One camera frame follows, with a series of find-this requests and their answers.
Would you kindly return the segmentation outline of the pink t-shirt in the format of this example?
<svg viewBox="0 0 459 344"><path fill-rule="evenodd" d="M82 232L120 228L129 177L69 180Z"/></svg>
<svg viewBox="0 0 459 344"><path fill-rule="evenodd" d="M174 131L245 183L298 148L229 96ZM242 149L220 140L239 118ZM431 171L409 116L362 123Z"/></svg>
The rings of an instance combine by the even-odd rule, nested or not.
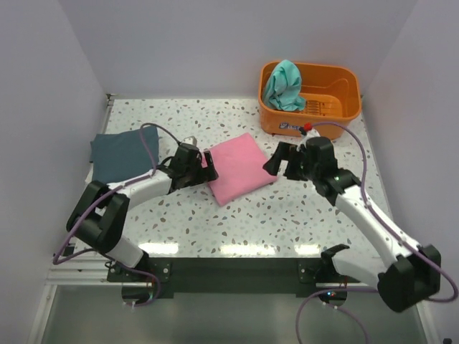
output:
<svg viewBox="0 0 459 344"><path fill-rule="evenodd" d="M208 185L219 206L277 181L263 169L268 159L249 133L219 143L209 152L218 178Z"/></svg>

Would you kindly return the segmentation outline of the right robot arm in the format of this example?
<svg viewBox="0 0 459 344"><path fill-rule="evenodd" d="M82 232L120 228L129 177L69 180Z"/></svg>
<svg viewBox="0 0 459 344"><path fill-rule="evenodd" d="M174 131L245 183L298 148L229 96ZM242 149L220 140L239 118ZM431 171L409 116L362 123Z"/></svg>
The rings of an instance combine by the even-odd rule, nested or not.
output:
<svg viewBox="0 0 459 344"><path fill-rule="evenodd" d="M263 168L275 176L282 161L287 163L283 174L287 179L312 182L316 192L346 215L379 255L375 263L366 263L348 245L331 247L321 253L322 278L334 282L342 275L352 277L377 289L395 312L403 312L439 292L439 251L432 245L421 246L371 205L359 178L339 167L328 138L309 138L300 145L280 142Z"/></svg>

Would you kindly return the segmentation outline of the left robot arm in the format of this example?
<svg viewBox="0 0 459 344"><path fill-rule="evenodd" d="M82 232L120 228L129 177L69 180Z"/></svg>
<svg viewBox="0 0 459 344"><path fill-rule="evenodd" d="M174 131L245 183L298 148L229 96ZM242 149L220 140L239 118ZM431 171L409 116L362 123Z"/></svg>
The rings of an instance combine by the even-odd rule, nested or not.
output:
<svg viewBox="0 0 459 344"><path fill-rule="evenodd" d="M217 179L209 151L180 143L167 165L120 183L89 183L67 221L67 232L122 264L131 280L141 281L151 271L149 255L123 236L128 211L156 197Z"/></svg>

